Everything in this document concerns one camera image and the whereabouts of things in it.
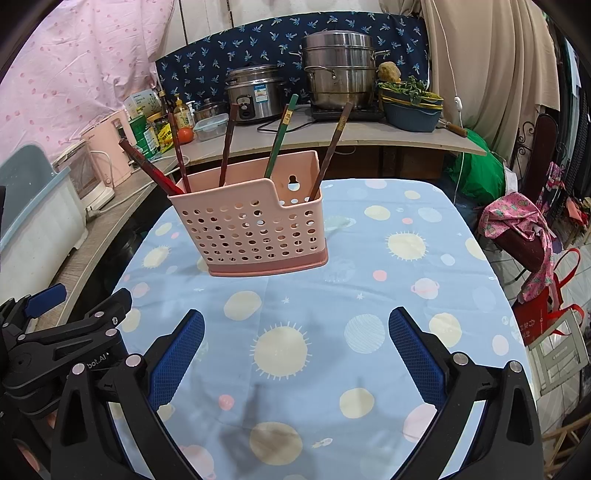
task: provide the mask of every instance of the navy blue curtain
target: navy blue curtain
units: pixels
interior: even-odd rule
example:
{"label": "navy blue curtain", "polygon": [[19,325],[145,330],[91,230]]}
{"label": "navy blue curtain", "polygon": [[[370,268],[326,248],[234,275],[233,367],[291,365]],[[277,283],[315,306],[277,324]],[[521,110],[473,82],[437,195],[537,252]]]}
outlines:
{"label": "navy blue curtain", "polygon": [[276,64],[285,79],[284,94],[309,100],[306,76],[298,57],[301,39],[323,30],[352,30],[371,35],[376,50],[391,50],[377,62],[393,61],[402,78],[427,81],[427,29],[422,18],[368,12],[327,12],[269,18],[203,38],[156,61],[164,91],[185,101],[228,99],[226,75],[248,64]]}

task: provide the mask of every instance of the green chopstick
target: green chopstick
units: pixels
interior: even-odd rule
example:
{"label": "green chopstick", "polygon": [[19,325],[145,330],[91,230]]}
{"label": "green chopstick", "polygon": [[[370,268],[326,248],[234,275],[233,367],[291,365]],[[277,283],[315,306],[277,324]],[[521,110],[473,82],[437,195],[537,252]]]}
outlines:
{"label": "green chopstick", "polygon": [[270,179],[271,173],[273,173],[273,167],[275,167],[275,160],[277,160],[277,155],[279,155],[279,150],[281,149],[281,144],[283,143],[283,137],[285,136],[287,127],[290,124],[291,114],[294,112],[294,108],[296,108],[297,99],[298,95],[294,93],[291,96],[290,104],[287,106],[285,115],[283,115],[283,118],[281,119],[279,131],[277,132],[277,139],[275,140],[275,144],[273,145],[273,150],[271,151],[271,156],[269,157],[269,162],[267,163],[267,169],[265,170],[266,179]]}

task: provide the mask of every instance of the pot handle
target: pot handle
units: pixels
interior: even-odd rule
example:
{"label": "pot handle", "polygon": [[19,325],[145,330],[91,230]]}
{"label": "pot handle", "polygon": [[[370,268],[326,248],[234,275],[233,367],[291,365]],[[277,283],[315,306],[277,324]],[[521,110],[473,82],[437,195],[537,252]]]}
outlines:
{"label": "pot handle", "polygon": [[320,65],[315,65],[304,68],[304,72],[307,72],[308,70],[327,70],[328,72],[333,74],[333,80],[336,80],[336,73],[333,69],[328,69],[326,67],[321,67]]}
{"label": "pot handle", "polygon": [[378,55],[387,55],[388,53],[390,53],[392,50],[380,50],[380,51],[374,51],[371,54],[371,59],[375,60],[375,57],[377,57]]}

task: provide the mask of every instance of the keyhole-shaped cutout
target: keyhole-shaped cutout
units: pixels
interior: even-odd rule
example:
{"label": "keyhole-shaped cutout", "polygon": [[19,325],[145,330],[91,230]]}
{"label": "keyhole-shaped cutout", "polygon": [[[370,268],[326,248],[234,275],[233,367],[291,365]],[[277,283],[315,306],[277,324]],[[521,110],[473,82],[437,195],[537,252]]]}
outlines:
{"label": "keyhole-shaped cutout", "polygon": [[287,188],[289,188],[292,192],[296,192],[300,189],[300,184],[297,181],[295,175],[290,175],[290,182],[288,183]]}

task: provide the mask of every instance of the green plastic bag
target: green plastic bag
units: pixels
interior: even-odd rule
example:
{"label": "green plastic bag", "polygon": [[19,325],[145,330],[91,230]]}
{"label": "green plastic bag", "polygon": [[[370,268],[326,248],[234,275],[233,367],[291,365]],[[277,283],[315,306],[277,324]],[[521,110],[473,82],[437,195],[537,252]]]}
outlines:
{"label": "green plastic bag", "polygon": [[[486,155],[464,153],[464,168],[458,190],[474,198],[480,205],[488,205],[505,194],[505,172],[503,165],[491,153],[488,145],[476,132],[468,130],[468,138],[486,151]],[[462,154],[456,157],[447,173],[457,183],[462,166]]]}

